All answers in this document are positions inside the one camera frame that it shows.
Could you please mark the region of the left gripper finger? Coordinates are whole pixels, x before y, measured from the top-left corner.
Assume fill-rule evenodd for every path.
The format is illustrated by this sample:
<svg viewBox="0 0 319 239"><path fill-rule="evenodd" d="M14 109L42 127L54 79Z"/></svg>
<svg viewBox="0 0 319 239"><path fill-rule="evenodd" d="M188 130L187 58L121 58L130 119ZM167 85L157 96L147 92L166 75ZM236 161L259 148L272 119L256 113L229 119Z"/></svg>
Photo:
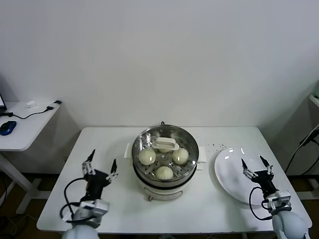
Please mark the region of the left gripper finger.
<svg viewBox="0 0 319 239"><path fill-rule="evenodd" d="M113 164L112 164L112 167L111 167L111 172L110 172L110 174L106 177L106 180L107 180L107 181L112 181L113 178L116 178L117 176L118 176L118 173L117 173L117 162L116 162L116 160L114 159Z"/></svg>
<svg viewBox="0 0 319 239"><path fill-rule="evenodd" d="M95 175L95 169L92 167L94 154L95 150L93 150L88 158L82 163L83 175Z"/></svg>

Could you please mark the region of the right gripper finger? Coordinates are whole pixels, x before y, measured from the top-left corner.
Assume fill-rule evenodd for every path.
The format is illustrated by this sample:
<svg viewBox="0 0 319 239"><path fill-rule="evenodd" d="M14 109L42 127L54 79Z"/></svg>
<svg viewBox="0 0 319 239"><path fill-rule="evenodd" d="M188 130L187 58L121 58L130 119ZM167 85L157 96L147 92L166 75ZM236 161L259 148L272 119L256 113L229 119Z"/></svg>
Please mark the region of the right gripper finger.
<svg viewBox="0 0 319 239"><path fill-rule="evenodd" d="M242 162L242 167L243 167L243 174L247 177L247 178L255 178L256 174L254 172L252 172L248 166L246 165L245 161L243 159L241 159Z"/></svg>
<svg viewBox="0 0 319 239"><path fill-rule="evenodd" d="M270 165L269 162L263 156L260 156L260 159L261 159L262 163L264 164L264 166L267 168L267 174L273 175L273 172L272 172L273 166Z"/></svg>

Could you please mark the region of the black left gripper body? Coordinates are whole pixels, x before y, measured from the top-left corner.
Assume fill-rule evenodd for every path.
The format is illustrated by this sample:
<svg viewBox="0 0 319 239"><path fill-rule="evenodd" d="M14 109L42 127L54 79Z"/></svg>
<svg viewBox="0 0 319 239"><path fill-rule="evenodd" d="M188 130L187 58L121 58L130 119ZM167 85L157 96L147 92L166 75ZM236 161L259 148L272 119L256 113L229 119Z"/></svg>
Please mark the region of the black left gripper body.
<svg viewBox="0 0 319 239"><path fill-rule="evenodd" d="M86 193L84 200L101 199L103 189L111 184L109 175L99 170L95 170L95 174L86 174L84 176L87 182Z"/></svg>

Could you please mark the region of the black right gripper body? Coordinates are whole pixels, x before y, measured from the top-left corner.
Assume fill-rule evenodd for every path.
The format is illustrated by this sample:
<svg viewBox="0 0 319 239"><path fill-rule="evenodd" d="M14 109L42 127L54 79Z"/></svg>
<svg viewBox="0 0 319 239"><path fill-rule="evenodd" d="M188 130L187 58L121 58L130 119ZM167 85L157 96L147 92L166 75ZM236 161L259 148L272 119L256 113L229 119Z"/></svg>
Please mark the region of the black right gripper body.
<svg viewBox="0 0 319 239"><path fill-rule="evenodd" d="M256 176L254 177L254 183L260 185L263 193L263 197L268 197L271 194L274 194L278 191L275 187L274 183L272 182L274 178L273 173L268 173L268 171L256 171L254 172Z"/></svg>

